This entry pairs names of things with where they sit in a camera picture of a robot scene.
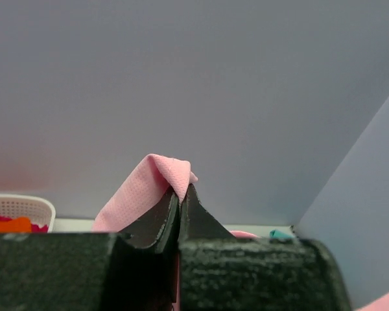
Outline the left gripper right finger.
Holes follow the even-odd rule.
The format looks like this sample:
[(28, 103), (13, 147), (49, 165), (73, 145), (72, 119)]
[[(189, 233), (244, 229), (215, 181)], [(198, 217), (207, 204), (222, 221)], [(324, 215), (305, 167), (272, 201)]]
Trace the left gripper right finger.
[(235, 239), (201, 204), (197, 191), (190, 184), (180, 208), (179, 241), (198, 239)]

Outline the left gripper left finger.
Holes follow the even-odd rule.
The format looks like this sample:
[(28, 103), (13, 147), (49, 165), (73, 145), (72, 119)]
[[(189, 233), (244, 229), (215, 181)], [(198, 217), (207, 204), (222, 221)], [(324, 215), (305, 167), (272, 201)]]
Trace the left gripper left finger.
[(126, 245), (143, 253), (171, 253), (180, 229), (179, 200), (169, 187), (158, 203), (119, 234)]

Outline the pink t-shirt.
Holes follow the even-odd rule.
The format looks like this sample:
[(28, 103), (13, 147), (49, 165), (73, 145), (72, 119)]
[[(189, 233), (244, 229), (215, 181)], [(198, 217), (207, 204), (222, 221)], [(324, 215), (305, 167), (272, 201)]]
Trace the pink t-shirt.
[(189, 185), (197, 181), (189, 161), (148, 154), (99, 211), (92, 230), (118, 232), (153, 208), (169, 187), (182, 202)]

